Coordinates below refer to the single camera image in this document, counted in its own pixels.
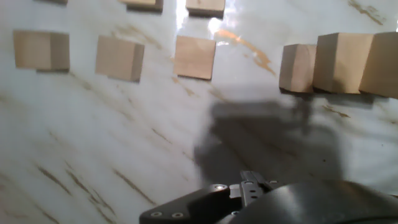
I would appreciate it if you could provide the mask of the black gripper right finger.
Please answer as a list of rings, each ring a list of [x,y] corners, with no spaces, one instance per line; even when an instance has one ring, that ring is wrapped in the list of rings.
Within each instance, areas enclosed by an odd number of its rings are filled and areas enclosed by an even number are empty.
[[[262,195],[279,187],[277,180],[267,180],[260,173],[241,171],[243,181],[240,183],[240,193],[243,206],[248,206]]]

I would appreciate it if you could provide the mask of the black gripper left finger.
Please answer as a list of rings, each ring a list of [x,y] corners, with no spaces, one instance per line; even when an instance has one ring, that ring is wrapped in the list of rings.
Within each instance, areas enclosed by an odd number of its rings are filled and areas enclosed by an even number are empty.
[[[143,212],[139,223],[218,223],[232,218],[240,209],[240,185],[213,184]]]

